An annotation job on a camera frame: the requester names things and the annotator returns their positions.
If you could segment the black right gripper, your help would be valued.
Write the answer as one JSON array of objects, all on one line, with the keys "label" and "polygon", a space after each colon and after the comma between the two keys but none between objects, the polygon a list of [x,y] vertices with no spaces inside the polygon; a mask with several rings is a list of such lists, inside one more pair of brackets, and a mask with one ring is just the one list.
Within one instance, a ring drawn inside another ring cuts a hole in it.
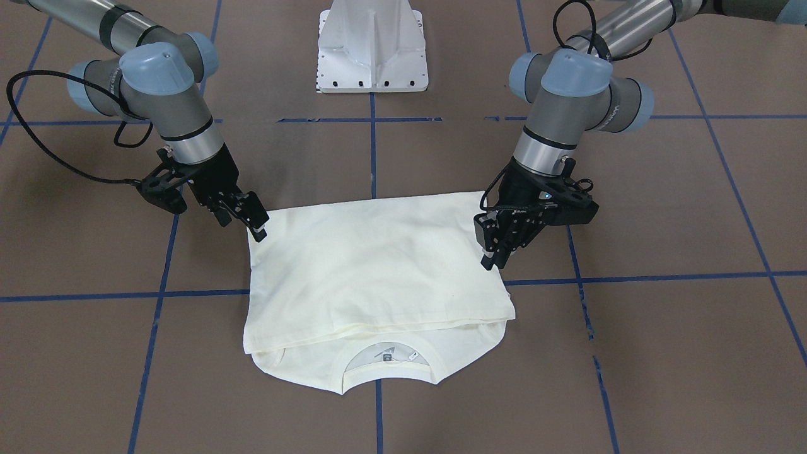
[{"label": "black right gripper", "polygon": [[241,193],[237,186],[238,167],[227,146],[202,163],[189,166],[189,185],[199,205],[211,209],[221,227],[233,217],[249,230],[255,242],[266,238],[265,224],[270,216],[255,192]]}]

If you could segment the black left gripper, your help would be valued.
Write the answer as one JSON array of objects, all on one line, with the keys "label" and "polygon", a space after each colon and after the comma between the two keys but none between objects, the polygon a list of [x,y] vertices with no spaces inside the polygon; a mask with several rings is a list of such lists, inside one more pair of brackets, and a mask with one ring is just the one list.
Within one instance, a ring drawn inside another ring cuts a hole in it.
[{"label": "black left gripper", "polygon": [[527,247],[547,225],[555,225],[554,175],[531,172],[511,158],[498,195],[498,221],[495,213],[473,217],[477,242],[484,248],[480,264],[487,271],[504,269],[512,253]]}]

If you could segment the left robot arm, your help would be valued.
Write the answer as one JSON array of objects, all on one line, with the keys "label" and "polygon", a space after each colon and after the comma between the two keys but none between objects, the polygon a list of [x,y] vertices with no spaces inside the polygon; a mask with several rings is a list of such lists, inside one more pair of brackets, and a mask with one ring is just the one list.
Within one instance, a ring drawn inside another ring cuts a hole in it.
[{"label": "left robot arm", "polygon": [[528,52],[508,76],[512,92],[527,101],[527,116],[513,157],[493,181],[495,204],[480,201],[473,219],[482,240],[482,267],[502,269],[548,225],[590,223],[599,206],[593,182],[574,179],[574,152],[583,133],[640,129],[654,110],[652,90],[613,75],[613,65],[645,51],[654,37],[699,14],[805,24],[804,1],[627,1],[603,18],[583,2],[591,25],[562,38],[557,48]]}]

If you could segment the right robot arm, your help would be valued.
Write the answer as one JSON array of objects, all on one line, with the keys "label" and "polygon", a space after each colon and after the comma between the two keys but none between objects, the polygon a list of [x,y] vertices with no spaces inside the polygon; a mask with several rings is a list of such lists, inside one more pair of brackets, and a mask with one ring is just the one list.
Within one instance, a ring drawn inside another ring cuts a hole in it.
[{"label": "right robot arm", "polygon": [[173,214],[187,210],[180,189],[188,184],[199,205],[220,225],[239,219],[255,241],[265,238],[269,215],[256,193],[239,189],[239,170],[199,89],[219,68],[210,38],[171,32],[115,1],[29,1],[28,5],[116,54],[108,61],[76,64],[68,74],[28,70],[14,75],[6,96],[29,137],[35,133],[18,109],[15,84],[31,76],[64,78],[70,97],[84,111],[118,116],[123,124],[145,120],[164,141],[155,170],[142,179],[116,179],[116,184],[135,187],[145,201]]}]

